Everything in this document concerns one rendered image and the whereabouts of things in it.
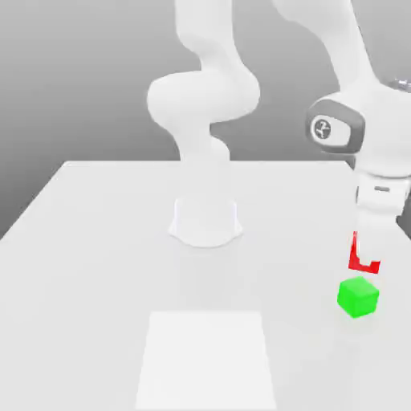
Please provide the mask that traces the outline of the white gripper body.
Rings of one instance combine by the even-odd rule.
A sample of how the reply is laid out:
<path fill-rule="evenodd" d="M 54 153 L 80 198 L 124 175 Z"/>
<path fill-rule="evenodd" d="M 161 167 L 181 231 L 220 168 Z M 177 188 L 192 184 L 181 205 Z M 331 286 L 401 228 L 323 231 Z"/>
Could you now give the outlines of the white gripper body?
<path fill-rule="evenodd" d="M 383 177 L 370 173 L 356 175 L 356 204 L 364 210 L 402 215 L 411 193 L 411 176 Z"/>

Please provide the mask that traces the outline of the small red cube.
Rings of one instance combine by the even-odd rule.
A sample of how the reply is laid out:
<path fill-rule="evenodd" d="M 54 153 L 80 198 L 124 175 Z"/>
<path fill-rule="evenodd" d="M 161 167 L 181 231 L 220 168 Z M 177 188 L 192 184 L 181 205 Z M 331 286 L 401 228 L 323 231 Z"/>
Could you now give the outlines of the small red cube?
<path fill-rule="evenodd" d="M 380 269 L 380 261 L 371 261 L 368 265 L 360 262 L 357 255 L 357 232 L 353 232 L 352 244 L 348 261 L 348 268 L 354 271 L 366 272 L 372 275 L 377 275 Z"/>

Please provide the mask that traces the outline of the small green cube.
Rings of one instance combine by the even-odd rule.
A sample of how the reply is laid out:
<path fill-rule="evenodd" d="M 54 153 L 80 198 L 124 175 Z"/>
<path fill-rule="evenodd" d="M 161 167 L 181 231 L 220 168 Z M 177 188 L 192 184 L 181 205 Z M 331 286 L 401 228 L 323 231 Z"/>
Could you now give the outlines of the small green cube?
<path fill-rule="evenodd" d="M 380 291 L 363 276 L 340 283 L 337 303 L 352 318 L 372 314 L 376 310 Z"/>

